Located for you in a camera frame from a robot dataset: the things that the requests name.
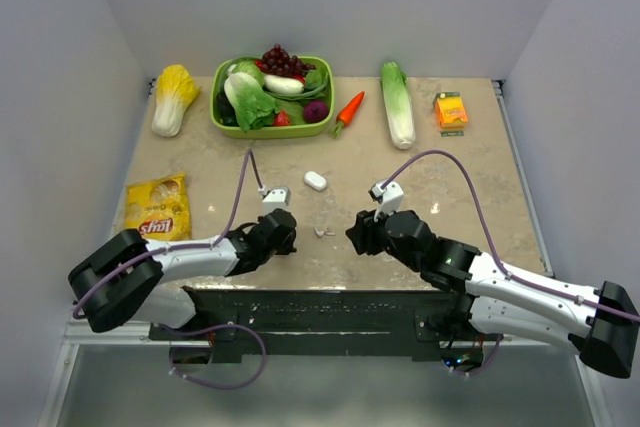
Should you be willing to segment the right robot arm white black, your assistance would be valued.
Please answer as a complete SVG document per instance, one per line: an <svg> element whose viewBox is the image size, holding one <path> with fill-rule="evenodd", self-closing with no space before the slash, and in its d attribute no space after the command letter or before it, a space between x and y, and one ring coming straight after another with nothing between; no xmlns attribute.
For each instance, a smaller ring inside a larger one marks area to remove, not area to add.
<svg viewBox="0 0 640 427"><path fill-rule="evenodd" d="M361 211L345 234L357 254L386 253L431 286L458 293L460 306L445 316L456 339L515 335L565 347L609 377L631 375L639 313L616 283L596 288L500 264L474 246L437 236L413 211Z"/></svg>

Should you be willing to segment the white earbud charging case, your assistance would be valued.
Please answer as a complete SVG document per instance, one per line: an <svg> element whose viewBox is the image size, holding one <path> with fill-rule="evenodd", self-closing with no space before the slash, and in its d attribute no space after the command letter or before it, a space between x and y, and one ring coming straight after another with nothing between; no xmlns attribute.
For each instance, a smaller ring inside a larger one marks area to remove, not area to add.
<svg viewBox="0 0 640 427"><path fill-rule="evenodd" d="M328 187L327 179L315 171L307 171L303 176L304 183L313 190L322 192Z"/></svg>

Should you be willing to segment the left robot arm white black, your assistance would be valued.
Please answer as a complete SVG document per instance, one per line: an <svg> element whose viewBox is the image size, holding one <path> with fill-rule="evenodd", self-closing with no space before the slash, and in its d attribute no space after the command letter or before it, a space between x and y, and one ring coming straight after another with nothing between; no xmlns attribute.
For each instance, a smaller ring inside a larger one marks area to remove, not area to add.
<svg viewBox="0 0 640 427"><path fill-rule="evenodd" d="M130 320L164 324L185 339L200 337L207 315L169 282L231 277L257 270L275 255L294 253L297 222L276 209L255 223L199 241L147 240L135 229L111 238L68 275L76 297L72 317L103 333Z"/></svg>

